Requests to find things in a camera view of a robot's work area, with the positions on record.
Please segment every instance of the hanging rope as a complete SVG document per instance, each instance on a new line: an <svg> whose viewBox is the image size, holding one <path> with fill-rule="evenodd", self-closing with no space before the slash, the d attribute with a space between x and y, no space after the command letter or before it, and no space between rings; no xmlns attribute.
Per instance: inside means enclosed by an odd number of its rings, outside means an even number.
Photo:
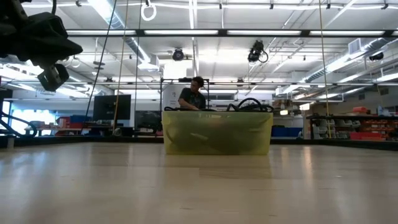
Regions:
<svg viewBox="0 0 398 224"><path fill-rule="evenodd" d="M127 15L129 14L129 6L126 6L126 16L124 18L124 31L123 31L123 40L126 38L126 29L127 29ZM112 133L115 133L116 125L117 125L117 115L118 115L118 105L119 105L119 89L120 89L120 80L122 77L122 67L123 67L123 56L124 56L124 44L126 41L123 41L122 44L122 60L120 60L120 68L119 68L119 80L118 80L118 92L116 93L116 107L114 109L114 117L113 117L113 130Z"/></svg>
<svg viewBox="0 0 398 224"><path fill-rule="evenodd" d="M326 90L326 115L329 116L329 99L328 99L328 86L326 85L326 65L325 65L325 49L323 46L323 24L322 24L322 7L321 7L321 0L319 1L319 18L320 18L320 25L321 25L321 42L322 42L322 62L323 62L323 77L325 81L325 90ZM330 121L326 121L328 123L328 130L329 130L329 139L331 139L331 130L330 130Z"/></svg>

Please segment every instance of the hanging ring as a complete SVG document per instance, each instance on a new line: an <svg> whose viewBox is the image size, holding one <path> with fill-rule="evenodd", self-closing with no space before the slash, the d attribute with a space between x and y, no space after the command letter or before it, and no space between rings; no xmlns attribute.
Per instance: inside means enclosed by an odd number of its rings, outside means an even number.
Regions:
<svg viewBox="0 0 398 224"><path fill-rule="evenodd" d="M145 16L145 9L146 8L152 8L154 10L154 12L152 13L152 15L150 17L146 17ZM141 17L145 21L151 21L151 20L155 19L156 13L157 12L156 12L156 6L155 5L149 4L149 6L146 6L146 5L141 6Z"/></svg>

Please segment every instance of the storage rack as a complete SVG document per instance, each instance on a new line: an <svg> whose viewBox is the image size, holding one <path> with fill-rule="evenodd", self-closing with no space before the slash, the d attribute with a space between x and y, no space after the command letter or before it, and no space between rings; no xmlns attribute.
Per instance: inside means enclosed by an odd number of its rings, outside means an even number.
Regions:
<svg viewBox="0 0 398 224"><path fill-rule="evenodd" d="M307 116L311 139L328 139L329 124L332 139L388 140L396 132L396 116Z"/></svg>

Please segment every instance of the computer monitor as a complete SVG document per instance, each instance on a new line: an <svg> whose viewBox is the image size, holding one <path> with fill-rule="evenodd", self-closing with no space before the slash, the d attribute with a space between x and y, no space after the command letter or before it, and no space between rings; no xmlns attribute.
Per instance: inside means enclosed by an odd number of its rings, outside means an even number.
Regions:
<svg viewBox="0 0 398 224"><path fill-rule="evenodd" d="M94 97L93 119L112 120L116 108L117 96L96 96ZM119 95L118 117L116 119L130 119L131 95Z"/></svg>

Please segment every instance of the shelf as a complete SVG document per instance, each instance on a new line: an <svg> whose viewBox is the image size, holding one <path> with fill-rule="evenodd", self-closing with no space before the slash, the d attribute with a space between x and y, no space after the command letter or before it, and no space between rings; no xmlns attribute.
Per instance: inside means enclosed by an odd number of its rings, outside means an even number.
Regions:
<svg viewBox="0 0 398 224"><path fill-rule="evenodd" d="M398 116L307 116L306 119L396 120Z"/></svg>

